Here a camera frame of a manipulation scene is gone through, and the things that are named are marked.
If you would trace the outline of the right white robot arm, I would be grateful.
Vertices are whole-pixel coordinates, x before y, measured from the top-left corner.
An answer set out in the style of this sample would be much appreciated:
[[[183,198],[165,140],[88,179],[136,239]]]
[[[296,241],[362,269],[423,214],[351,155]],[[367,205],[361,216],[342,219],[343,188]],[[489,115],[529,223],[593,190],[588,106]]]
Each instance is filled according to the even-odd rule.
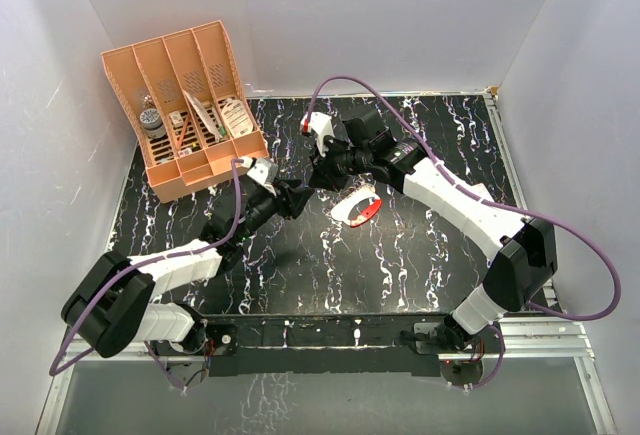
[[[376,181],[424,204],[458,228],[489,261],[482,283],[427,335],[423,344],[466,352],[478,344],[482,330],[505,314],[518,312],[557,270],[555,231],[536,217],[490,206],[487,198],[432,161],[414,139],[398,141],[381,115],[369,106],[344,119],[348,138],[334,136],[330,116],[313,112],[303,117],[303,135],[314,138],[311,151],[313,188],[339,191],[353,175]]]

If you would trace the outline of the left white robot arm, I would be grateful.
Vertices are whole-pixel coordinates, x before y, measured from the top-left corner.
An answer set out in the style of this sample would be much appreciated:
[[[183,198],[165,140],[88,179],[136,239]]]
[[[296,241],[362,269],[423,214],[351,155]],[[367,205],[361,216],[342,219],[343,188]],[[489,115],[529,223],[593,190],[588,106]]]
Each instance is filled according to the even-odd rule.
[[[63,305],[62,320],[103,358],[132,342],[150,341],[197,353],[207,338],[199,315],[180,303],[162,302],[164,294],[232,269],[246,239],[275,216],[297,218],[313,193],[298,179],[276,179],[236,201],[230,218],[211,216],[199,237],[185,245],[145,256],[104,253]]]

